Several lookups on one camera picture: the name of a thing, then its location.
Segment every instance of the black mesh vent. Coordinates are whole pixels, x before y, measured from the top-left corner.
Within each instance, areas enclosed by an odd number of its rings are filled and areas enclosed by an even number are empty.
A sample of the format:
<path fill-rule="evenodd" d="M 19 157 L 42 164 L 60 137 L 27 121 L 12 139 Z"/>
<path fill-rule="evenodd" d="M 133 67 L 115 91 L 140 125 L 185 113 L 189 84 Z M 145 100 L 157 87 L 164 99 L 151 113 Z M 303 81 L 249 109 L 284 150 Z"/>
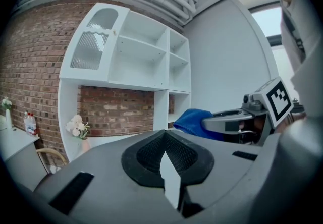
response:
<path fill-rule="evenodd" d="M 202 183 L 214 165 L 214 158 L 207 149 L 162 130 L 126 149 L 122 167 L 140 185 L 163 187 L 159 168 L 165 152 L 183 185 Z"/>

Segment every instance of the white flower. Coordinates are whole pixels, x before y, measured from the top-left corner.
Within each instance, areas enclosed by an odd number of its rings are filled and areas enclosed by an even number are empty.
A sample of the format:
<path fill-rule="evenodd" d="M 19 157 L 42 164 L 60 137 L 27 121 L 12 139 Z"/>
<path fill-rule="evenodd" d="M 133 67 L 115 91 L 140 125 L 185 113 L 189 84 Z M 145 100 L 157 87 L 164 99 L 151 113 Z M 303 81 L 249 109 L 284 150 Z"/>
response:
<path fill-rule="evenodd" d="M 77 129 L 79 129 L 80 131 L 84 131 L 85 130 L 85 125 L 83 123 L 79 123 L 77 126 Z"/>
<path fill-rule="evenodd" d="M 73 129 L 75 129 L 77 127 L 77 125 L 73 122 L 68 122 L 65 126 L 66 130 L 68 130 L 69 132 Z"/>
<path fill-rule="evenodd" d="M 82 123 L 82 117 L 80 115 L 76 115 L 72 118 L 72 122 L 75 123 L 75 124 L 79 124 L 79 123 Z"/>
<path fill-rule="evenodd" d="M 79 130 L 77 130 L 76 128 L 73 130 L 73 135 L 75 136 L 75 137 L 78 137 L 78 136 L 80 136 L 80 131 Z"/>

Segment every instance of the black rubber pad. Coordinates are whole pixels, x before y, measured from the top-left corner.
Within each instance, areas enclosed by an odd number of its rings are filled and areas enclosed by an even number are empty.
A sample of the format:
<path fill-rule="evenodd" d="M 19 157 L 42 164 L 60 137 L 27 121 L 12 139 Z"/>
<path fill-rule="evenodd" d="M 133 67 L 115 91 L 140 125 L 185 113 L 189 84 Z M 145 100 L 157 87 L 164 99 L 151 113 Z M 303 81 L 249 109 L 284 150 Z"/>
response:
<path fill-rule="evenodd" d="M 94 175 L 89 173 L 78 173 L 53 201 L 50 202 L 50 206 L 68 215 L 93 178 Z"/>
<path fill-rule="evenodd" d="M 250 153 L 243 152 L 243 151 L 235 151 L 235 152 L 232 153 L 232 155 L 234 155 L 236 157 L 241 157 L 241 158 L 244 158 L 244 159 L 252 160 L 252 161 L 255 161 L 256 158 L 257 158 L 257 155 L 250 154 Z"/>

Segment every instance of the cabinet door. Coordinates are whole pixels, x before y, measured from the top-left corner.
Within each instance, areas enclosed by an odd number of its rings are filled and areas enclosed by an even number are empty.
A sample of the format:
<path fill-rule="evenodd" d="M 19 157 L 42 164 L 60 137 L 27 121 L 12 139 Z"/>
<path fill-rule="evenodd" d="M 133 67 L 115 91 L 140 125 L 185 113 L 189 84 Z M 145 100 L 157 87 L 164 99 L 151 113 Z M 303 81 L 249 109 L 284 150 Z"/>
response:
<path fill-rule="evenodd" d="M 64 57 L 60 78 L 103 86 L 128 8 L 97 3 L 77 28 Z"/>

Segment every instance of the white table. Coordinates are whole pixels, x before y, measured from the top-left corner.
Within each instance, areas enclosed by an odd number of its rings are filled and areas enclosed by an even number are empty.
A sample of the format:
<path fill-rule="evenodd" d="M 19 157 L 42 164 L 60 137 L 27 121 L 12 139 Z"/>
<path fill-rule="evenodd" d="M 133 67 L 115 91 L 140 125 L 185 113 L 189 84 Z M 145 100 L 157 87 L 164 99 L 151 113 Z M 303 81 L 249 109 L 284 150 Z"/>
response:
<path fill-rule="evenodd" d="M 15 182 L 34 191 L 47 172 L 36 152 L 34 142 L 39 137 L 18 129 L 0 131 L 0 156 Z"/>

